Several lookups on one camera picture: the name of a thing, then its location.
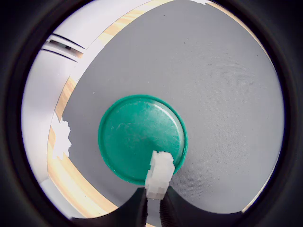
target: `gray cloth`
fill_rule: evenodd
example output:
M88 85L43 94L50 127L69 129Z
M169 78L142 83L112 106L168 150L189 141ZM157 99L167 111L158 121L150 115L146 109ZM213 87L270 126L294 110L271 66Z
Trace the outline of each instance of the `gray cloth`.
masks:
M171 185L207 211L241 211L269 177L280 152L284 107L276 72L258 43L212 6L173 1L118 33L77 84L63 114L70 159L115 205L137 185L112 173L98 148L105 111L133 94L156 96L182 117L186 160ZM148 223L160 226L159 203Z

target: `white debris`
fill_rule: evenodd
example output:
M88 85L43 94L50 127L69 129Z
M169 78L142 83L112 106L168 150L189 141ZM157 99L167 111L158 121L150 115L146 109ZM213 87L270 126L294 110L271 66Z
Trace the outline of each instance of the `white debris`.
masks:
M168 152L153 151L151 156L151 168L145 179L146 197L162 200L174 174L174 158Z
M53 117L52 128L56 135L56 140L53 147L53 158L59 157L61 160L63 160L64 153L67 157L70 156L68 149L71 147L71 142L68 139L68 136L71 129L68 126L68 122L65 122L63 118L61 118L59 122L57 116Z

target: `green bottle cap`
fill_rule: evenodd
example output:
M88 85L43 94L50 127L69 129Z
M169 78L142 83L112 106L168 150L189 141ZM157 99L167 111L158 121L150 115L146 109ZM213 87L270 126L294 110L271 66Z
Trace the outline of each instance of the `green bottle cap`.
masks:
M172 154L175 173L187 152L185 125L167 103L149 95L115 102L102 117L98 143L107 166L122 179L144 185L152 152Z

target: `white foam block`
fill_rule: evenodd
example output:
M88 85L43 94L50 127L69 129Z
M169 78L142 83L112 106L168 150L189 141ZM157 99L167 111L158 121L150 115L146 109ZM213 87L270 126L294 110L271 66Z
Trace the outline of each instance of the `white foam block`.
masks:
M174 158L168 152L153 151L151 156L151 168L145 179L146 197L162 200L169 186L169 182L175 171Z

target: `white wall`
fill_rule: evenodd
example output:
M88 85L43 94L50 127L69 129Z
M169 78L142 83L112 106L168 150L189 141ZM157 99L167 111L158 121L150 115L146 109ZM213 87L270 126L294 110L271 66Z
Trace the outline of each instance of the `white wall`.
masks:
M75 65L65 57L40 51L27 78L21 109L22 137L39 183L48 178L47 142L53 112Z

